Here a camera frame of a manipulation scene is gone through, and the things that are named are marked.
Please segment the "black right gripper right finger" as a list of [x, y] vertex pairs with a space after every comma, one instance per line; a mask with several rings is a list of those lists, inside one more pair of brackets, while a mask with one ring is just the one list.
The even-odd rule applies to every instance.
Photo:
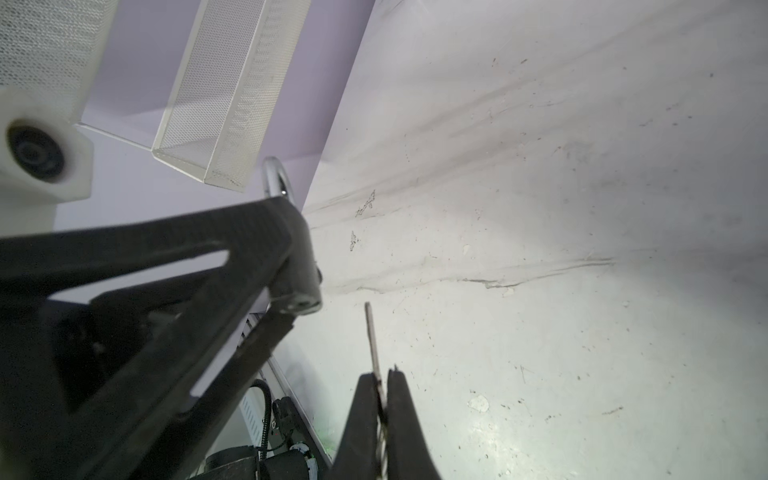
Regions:
[[405, 374], [390, 370], [387, 379], [388, 478], [440, 480], [429, 453]]

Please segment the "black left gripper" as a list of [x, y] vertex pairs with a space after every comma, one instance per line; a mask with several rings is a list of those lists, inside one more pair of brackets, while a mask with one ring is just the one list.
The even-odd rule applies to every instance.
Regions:
[[[293, 316], [270, 309], [217, 371], [202, 336], [237, 321], [285, 261], [290, 234], [268, 199], [144, 223], [1, 242], [1, 475], [184, 479], [198, 467]], [[51, 295], [209, 253], [194, 281]]]

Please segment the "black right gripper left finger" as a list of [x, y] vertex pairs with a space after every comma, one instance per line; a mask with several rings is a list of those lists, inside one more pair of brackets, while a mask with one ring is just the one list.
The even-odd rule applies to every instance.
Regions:
[[377, 377], [373, 373], [358, 379], [341, 442], [327, 479], [374, 480], [380, 475], [377, 455], [380, 421]]

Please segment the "silver key with ring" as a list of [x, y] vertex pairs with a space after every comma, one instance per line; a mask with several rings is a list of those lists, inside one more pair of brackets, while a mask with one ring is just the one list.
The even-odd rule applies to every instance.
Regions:
[[386, 477], [387, 470], [387, 405], [386, 395], [381, 375], [380, 361], [378, 355], [378, 347], [376, 341], [373, 308], [370, 302], [364, 303], [365, 321], [367, 337], [369, 342], [370, 356], [372, 361], [372, 374], [374, 376], [374, 385], [377, 394], [377, 410], [378, 410], [378, 427], [377, 427], [377, 444], [375, 449], [375, 455], [377, 460], [377, 479], [384, 479]]

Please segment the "black padlock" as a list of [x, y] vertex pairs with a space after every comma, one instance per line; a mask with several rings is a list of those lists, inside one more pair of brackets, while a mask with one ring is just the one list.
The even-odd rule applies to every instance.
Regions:
[[317, 266], [309, 227], [295, 202], [287, 171], [277, 157], [262, 163], [268, 203], [290, 234], [287, 257], [269, 285], [271, 306], [284, 314], [310, 315], [322, 307], [322, 274]]

